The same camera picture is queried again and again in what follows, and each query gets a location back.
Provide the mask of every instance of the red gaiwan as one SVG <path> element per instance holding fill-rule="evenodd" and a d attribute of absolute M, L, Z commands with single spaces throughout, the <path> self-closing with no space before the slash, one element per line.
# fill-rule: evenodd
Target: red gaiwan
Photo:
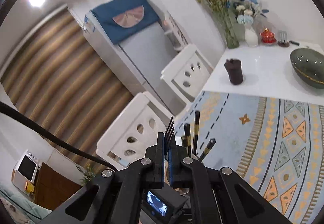
<path fill-rule="evenodd" d="M 265 44 L 274 44 L 277 40 L 274 38 L 274 33 L 269 31 L 269 29 L 265 29 L 260 33 L 261 41 Z"/>

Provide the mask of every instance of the dining table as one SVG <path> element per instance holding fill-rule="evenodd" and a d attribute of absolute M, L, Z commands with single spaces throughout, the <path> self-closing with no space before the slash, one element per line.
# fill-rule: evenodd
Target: dining table
<path fill-rule="evenodd" d="M 204 165 L 230 167 L 292 223 L 312 223 L 324 204 L 324 90 L 295 73 L 290 53 L 298 47 L 226 49 L 174 132 L 179 144 L 189 123 L 193 136 L 200 111 L 196 156 L 216 140 Z M 230 83 L 227 59 L 241 60 L 242 84 Z"/>

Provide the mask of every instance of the white microwave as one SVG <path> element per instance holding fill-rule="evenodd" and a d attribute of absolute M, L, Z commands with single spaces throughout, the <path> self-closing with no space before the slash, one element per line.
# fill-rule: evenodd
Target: white microwave
<path fill-rule="evenodd" d="M 21 191 L 25 192 L 27 184 L 34 184 L 39 162 L 33 154 L 26 150 L 12 170 L 11 181 Z"/>

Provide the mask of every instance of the green bowl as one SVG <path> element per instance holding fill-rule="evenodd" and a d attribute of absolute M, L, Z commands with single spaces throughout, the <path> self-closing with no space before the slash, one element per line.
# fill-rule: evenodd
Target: green bowl
<path fill-rule="evenodd" d="M 312 49 L 295 49 L 290 61 L 298 76 L 308 85 L 324 89 L 324 55 Z"/>

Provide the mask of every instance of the white vase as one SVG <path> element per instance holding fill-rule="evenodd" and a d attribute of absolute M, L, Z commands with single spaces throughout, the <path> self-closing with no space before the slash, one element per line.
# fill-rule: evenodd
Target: white vase
<path fill-rule="evenodd" d="M 256 47 L 258 45 L 259 40 L 253 27 L 250 24 L 245 25 L 244 27 L 245 27 L 244 37 L 245 37 L 245 41 L 247 42 L 247 45 L 249 47 Z"/>

